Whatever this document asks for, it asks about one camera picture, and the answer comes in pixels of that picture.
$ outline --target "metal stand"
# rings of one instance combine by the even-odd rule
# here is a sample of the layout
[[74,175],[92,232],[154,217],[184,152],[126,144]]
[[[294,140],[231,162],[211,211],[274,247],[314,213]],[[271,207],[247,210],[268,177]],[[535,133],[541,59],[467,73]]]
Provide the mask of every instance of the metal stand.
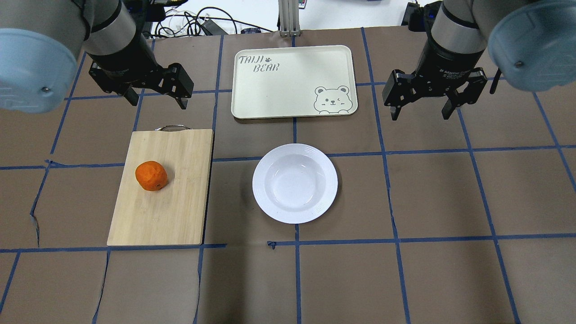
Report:
[[300,36],[298,0],[278,0],[280,15],[280,36]]

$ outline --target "tray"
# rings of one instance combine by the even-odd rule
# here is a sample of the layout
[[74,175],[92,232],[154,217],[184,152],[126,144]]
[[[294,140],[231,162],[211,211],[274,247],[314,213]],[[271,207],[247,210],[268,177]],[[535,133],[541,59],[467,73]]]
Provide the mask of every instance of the tray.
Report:
[[238,119],[350,115],[357,108],[352,52],[344,45],[243,50],[234,58]]
[[[109,246],[202,244],[212,155],[212,130],[135,131],[122,173]],[[146,191],[134,171],[164,166],[169,183]]]

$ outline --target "white bowl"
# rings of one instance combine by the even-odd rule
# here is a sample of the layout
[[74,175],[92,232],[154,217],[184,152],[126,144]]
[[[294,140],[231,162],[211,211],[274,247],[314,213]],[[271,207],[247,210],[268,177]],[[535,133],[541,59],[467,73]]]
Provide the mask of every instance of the white bowl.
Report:
[[286,144],[268,152],[252,178],[256,202],[270,217],[301,224],[320,217],[332,205],[338,176],[332,161],[305,144]]

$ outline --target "bear illustration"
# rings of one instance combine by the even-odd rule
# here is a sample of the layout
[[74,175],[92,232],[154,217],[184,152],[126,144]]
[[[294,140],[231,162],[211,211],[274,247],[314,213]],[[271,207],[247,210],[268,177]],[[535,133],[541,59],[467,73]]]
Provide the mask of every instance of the bear illustration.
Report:
[[319,86],[314,90],[314,93],[316,93],[314,109],[319,114],[346,113],[352,109],[352,100],[348,97],[350,90],[345,85],[339,86],[338,89],[326,89],[323,86]]

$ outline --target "table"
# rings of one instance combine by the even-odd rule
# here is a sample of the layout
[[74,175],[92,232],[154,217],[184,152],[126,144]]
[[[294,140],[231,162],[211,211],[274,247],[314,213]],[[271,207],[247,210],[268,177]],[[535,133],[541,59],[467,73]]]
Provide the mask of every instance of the table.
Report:
[[[424,41],[405,27],[156,40],[159,63],[195,81],[185,111],[102,93],[82,56],[55,111],[0,111],[0,323],[572,321],[576,85],[501,81],[448,121],[436,98],[392,122],[383,84]],[[237,51],[325,44],[352,50],[356,113],[232,117]],[[204,244],[108,248],[130,135],[169,124],[215,131]],[[341,183],[325,215],[296,226],[251,189],[259,159],[292,142],[326,153]]]

